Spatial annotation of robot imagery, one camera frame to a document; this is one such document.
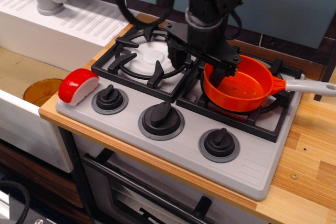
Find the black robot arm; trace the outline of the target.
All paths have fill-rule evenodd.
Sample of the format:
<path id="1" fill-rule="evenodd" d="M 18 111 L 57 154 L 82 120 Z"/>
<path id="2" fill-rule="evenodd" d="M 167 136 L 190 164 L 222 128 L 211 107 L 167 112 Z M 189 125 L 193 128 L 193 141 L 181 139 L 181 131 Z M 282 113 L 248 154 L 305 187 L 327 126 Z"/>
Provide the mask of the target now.
<path id="1" fill-rule="evenodd" d="M 174 68 L 184 64 L 188 55 L 213 66 L 209 81 L 219 87 L 234 76 L 241 57 L 229 41 L 236 39 L 242 21 L 235 8 L 243 0 L 189 0 L 184 24 L 166 24 L 169 59 Z"/>

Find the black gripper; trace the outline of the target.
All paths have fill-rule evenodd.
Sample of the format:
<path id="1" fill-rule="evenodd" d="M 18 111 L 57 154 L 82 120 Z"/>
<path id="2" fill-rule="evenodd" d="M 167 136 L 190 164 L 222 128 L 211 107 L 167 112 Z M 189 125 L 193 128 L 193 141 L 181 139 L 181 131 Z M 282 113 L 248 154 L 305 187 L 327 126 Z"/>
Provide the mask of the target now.
<path id="1" fill-rule="evenodd" d="M 240 33 L 231 37 L 225 36 L 228 15 L 205 23 L 187 10 L 185 19 L 185 24 L 168 22 L 164 25 L 167 32 L 168 58 L 176 70 L 182 67 L 191 68 L 190 55 L 212 65 L 209 81 L 218 88 L 223 79 L 236 73 L 241 62 L 239 54 L 228 43 Z"/>

